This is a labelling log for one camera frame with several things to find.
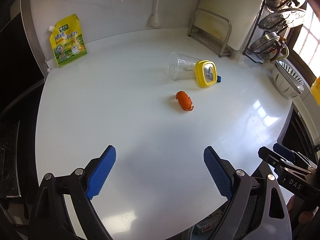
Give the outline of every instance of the yellow lid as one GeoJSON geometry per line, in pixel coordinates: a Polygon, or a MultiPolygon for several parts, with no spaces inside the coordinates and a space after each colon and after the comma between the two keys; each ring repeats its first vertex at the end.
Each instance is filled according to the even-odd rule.
{"type": "Polygon", "coordinates": [[[195,66],[196,79],[199,87],[206,88],[217,82],[216,65],[209,60],[200,60],[195,66]]]}

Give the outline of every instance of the yellow handle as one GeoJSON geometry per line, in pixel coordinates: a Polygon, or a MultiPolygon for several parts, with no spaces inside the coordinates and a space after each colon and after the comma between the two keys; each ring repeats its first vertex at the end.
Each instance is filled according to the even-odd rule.
{"type": "MultiPolygon", "coordinates": [[[[276,60],[281,60],[281,59],[287,58],[289,56],[289,49],[288,49],[287,45],[284,47],[284,49],[285,49],[285,55],[277,57],[276,60]]],[[[266,58],[265,62],[270,62],[270,60],[271,60],[271,58],[266,58]]]]}

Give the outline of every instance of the cartoon chicken illustration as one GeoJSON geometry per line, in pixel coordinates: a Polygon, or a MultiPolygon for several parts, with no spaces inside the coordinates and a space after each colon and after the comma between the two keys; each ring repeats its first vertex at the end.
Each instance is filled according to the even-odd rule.
{"type": "Polygon", "coordinates": [[[82,45],[77,38],[73,38],[71,51],[73,54],[77,54],[81,51],[82,45]]]}

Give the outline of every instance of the yellow seasoning pouch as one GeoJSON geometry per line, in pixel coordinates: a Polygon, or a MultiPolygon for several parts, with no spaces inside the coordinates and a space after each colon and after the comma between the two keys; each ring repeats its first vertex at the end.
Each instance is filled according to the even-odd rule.
{"type": "Polygon", "coordinates": [[[59,67],[87,54],[77,15],[72,14],[57,22],[50,43],[59,67]]]}

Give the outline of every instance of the human hand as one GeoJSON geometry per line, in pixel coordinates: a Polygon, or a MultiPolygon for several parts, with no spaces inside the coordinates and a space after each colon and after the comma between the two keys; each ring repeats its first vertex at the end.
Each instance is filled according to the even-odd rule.
{"type": "MultiPolygon", "coordinates": [[[[294,206],[294,195],[290,198],[289,202],[287,203],[287,209],[289,212],[289,217],[291,219],[291,211],[294,206]]],[[[313,217],[315,216],[316,212],[318,211],[318,207],[313,211],[304,211],[300,214],[298,221],[301,224],[308,224],[312,221],[313,217]]]]}

